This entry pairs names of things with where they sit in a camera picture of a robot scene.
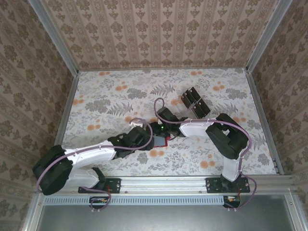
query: floral tablecloth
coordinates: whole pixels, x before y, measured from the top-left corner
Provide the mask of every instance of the floral tablecloth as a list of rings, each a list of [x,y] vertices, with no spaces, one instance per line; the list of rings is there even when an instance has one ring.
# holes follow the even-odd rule
[[[243,172],[275,174],[244,69],[80,72],[63,147],[93,145],[129,132],[133,117],[156,121],[153,103],[157,97],[182,117],[187,109],[179,96],[191,87],[211,109],[207,118],[227,113],[251,135],[253,145],[244,157]],[[219,175],[222,165],[222,155],[204,137],[176,138],[168,147],[94,163],[107,176]]]

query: floral wallpaper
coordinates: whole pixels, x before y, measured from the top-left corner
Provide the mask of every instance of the floral wallpaper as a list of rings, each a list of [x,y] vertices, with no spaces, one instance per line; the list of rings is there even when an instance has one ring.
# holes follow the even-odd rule
[[[293,0],[253,70],[286,174],[308,215],[308,1]]]
[[[178,117],[195,118],[180,100],[193,86],[211,109],[207,118],[227,113],[251,135],[243,171],[275,174],[244,69],[80,72],[63,147],[94,145],[127,133],[133,117],[157,121],[153,104],[158,97]],[[95,163],[108,176],[220,175],[222,165],[222,155],[208,137],[176,138],[168,147]]]
[[[278,0],[43,0],[80,70],[245,66]]]
[[[0,1],[0,230],[18,230],[72,76],[26,0]]]

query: gray floor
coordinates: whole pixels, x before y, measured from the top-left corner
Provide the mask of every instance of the gray floor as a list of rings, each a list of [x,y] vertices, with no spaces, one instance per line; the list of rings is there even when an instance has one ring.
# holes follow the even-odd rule
[[[237,212],[217,205],[46,206],[38,231],[293,231],[283,196],[256,196]]]

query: patterned wall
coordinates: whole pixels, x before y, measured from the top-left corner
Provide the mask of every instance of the patterned wall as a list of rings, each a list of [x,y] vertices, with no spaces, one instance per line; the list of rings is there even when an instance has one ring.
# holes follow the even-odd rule
[[[26,0],[0,1],[0,230],[17,230],[72,76]]]
[[[79,69],[245,66],[278,0],[43,0]]]
[[[293,0],[253,77],[286,174],[308,214],[308,1]]]

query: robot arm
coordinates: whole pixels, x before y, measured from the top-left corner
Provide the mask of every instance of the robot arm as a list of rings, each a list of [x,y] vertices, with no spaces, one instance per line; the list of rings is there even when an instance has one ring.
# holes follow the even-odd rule
[[[180,120],[174,116],[169,109],[162,108],[159,115],[168,121],[189,121],[187,118]],[[226,114],[220,114],[215,120],[225,121],[239,126]],[[224,156],[222,176],[228,182],[235,181],[239,176],[240,153],[246,147],[248,138],[239,130],[221,123],[183,123],[168,124],[157,122],[150,124],[156,136],[168,137],[170,134],[181,137],[209,136],[219,152]],[[56,159],[67,155],[62,161],[54,165],[42,178],[40,187],[45,195],[58,192],[62,188],[77,188],[79,186],[102,190],[105,177],[98,168],[84,170],[83,167],[109,161],[116,158],[123,158],[134,150],[124,150],[114,147],[135,148],[145,145],[149,140],[149,130],[135,126],[128,134],[123,133],[108,138],[107,141],[96,145],[64,150],[60,145],[52,147],[45,156],[33,167],[33,173],[38,179],[42,172]],[[141,150],[149,151],[154,146],[154,139]]]
[[[220,114],[215,120],[239,126],[227,114]],[[248,142],[248,138],[242,132],[231,126],[214,122],[186,123],[180,126],[180,130],[186,137],[209,136],[223,155],[222,176],[230,182],[238,178],[240,156]]]

